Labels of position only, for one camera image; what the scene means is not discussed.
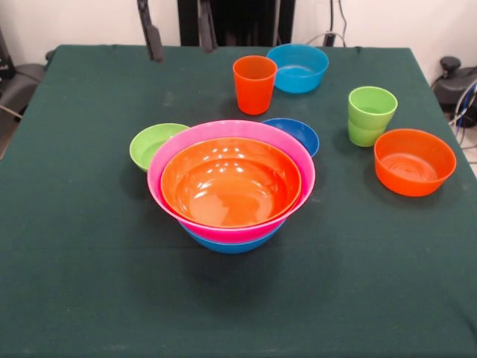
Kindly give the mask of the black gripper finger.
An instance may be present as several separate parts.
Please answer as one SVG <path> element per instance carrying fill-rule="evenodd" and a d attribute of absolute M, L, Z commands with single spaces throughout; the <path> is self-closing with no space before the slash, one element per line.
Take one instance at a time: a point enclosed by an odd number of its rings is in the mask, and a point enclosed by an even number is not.
<path fill-rule="evenodd" d="M 152 23 L 148 0 L 137 0 L 139 18 L 145 43 L 152 61 L 161 63 L 164 59 L 164 51 L 159 29 Z"/>
<path fill-rule="evenodd" d="M 218 47 L 218 44 L 215 36 L 211 2 L 200 0 L 198 9 L 200 10 L 198 17 L 200 43 L 206 53 L 212 53 Z"/>

